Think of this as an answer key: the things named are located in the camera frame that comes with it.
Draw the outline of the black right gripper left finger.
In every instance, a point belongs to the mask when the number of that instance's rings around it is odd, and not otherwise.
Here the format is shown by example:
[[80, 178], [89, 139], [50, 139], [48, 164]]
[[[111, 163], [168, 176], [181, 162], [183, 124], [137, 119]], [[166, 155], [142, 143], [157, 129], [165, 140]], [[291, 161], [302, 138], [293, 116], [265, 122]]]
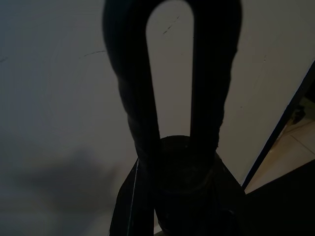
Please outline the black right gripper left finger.
[[152, 172], [160, 149], [146, 27], [159, 0], [107, 0], [103, 38], [140, 166]]

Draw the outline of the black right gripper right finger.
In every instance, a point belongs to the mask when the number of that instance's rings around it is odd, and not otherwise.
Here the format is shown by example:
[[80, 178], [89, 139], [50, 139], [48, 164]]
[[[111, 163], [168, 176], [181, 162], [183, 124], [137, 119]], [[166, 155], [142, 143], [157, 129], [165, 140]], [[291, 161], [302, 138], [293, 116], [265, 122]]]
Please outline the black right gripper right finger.
[[191, 0], [194, 16], [190, 145], [215, 150], [242, 23], [239, 0]]

